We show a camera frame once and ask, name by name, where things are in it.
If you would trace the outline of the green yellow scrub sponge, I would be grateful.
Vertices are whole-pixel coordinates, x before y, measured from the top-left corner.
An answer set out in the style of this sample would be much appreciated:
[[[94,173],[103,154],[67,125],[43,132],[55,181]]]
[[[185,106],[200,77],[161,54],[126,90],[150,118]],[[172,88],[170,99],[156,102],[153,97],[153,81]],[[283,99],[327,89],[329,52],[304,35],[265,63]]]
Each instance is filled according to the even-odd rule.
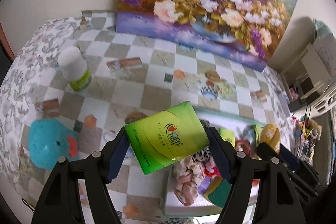
[[[221,177],[215,177],[204,193],[204,198],[213,205],[223,208],[230,195],[231,185]]]

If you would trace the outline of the black white spotted cloth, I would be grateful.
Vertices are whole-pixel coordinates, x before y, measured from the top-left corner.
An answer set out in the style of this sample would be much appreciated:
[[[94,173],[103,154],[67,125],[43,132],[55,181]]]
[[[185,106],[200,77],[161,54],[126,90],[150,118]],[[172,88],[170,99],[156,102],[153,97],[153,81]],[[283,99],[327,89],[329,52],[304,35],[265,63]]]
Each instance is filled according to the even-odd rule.
[[[200,120],[200,122],[205,130],[210,127],[209,121]],[[210,153],[209,147],[205,147],[201,149],[200,151],[193,154],[194,161],[200,162],[204,165],[210,160],[210,157],[211,157],[211,153]]]

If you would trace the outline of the small green tissue pack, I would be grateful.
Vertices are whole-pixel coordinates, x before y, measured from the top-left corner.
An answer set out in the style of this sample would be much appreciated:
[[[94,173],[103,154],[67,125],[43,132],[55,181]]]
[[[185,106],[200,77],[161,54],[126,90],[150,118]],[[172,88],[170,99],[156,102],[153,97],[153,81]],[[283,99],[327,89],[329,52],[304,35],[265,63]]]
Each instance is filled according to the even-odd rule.
[[[224,141],[228,141],[235,147],[235,133],[227,128],[220,127],[219,134]]]

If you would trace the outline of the white teal-rimmed box tray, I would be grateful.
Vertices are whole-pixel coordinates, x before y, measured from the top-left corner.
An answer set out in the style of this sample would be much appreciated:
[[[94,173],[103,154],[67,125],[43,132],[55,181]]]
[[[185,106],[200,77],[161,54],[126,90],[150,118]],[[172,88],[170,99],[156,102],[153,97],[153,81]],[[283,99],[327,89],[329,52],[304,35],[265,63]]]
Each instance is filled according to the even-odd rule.
[[[195,112],[205,128],[215,127],[220,136],[230,142],[235,149],[242,150],[251,157],[256,157],[255,149],[259,142],[259,135],[264,123],[253,119],[243,118],[235,114],[196,108]],[[193,195],[193,203],[186,206],[182,192],[177,193],[178,182],[188,180],[193,182],[195,167],[203,174],[197,175],[197,188],[188,185]],[[231,185],[224,180],[213,161],[209,148],[204,148],[181,162],[172,165],[167,182],[167,193],[163,214],[168,218],[187,219],[198,218],[205,221],[212,220],[221,212]]]

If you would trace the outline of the pink striped scrunchie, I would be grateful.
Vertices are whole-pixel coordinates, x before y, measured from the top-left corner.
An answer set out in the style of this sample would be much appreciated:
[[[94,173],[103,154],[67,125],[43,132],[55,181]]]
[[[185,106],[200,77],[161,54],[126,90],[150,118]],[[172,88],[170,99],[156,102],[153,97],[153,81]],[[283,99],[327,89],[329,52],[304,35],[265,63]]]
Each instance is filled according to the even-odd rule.
[[[189,156],[173,165],[173,177],[176,178],[174,194],[183,206],[191,206],[209,187],[210,182],[220,176],[213,157],[204,165]]]

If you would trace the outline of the teal plush toy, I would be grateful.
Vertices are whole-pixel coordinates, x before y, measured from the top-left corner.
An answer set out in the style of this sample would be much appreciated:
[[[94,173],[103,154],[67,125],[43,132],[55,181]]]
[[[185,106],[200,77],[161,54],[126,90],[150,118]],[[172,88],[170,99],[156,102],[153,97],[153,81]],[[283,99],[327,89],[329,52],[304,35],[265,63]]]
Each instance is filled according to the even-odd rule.
[[[79,159],[77,133],[56,119],[41,119],[31,124],[28,136],[30,159],[38,168],[53,169],[57,159]]]

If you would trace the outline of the black power adapter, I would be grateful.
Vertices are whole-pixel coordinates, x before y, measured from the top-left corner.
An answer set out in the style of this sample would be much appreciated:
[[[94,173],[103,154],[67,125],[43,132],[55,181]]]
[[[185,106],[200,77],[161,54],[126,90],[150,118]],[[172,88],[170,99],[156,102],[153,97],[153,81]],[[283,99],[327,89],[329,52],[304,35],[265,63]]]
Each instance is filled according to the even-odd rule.
[[[302,102],[300,99],[294,100],[288,104],[289,111],[295,113],[300,110],[305,105],[305,102]]]

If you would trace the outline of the checkered patterned tablecloth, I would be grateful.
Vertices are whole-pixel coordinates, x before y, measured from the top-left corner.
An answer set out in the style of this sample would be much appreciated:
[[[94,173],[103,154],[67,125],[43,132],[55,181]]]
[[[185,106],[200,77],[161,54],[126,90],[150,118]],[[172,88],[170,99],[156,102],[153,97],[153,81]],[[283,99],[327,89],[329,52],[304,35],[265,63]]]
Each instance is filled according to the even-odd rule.
[[[57,119],[76,129],[81,157],[112,140],[131,113],[152,115],[181,102],[261,123],[275,123],[281,143],[294,147],[294,124],[278,98],[284,90],[270,68],[258,72],[200,50],[160,39],[118,34],[110,12],[47,21],[18,53],[1,85],[1,173],[35,205],[49,176],[30,160],[30,125],[39,102],[58,100]],[[74,91],[58,65],[78,47],[92,74]]]

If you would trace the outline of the white green pill bottle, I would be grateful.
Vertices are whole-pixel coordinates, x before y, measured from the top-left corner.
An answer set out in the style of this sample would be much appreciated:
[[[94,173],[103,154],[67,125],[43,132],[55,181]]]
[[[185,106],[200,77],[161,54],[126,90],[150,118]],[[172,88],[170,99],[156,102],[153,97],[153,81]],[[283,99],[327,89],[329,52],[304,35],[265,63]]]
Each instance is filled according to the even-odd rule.
[[[86,88],[92,79],[88,64],[78,47],[68,47],[58,57],[64,79],[74,91]]]

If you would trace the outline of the floral painting canvas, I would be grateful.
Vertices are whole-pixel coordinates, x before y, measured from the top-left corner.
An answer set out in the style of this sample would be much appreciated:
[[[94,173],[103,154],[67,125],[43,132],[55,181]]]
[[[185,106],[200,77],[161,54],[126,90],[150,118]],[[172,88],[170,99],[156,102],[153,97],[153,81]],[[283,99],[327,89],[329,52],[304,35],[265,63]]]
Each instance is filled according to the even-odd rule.
[[[181,43],[263,71],[297,0],[119,0],[116,30]]]

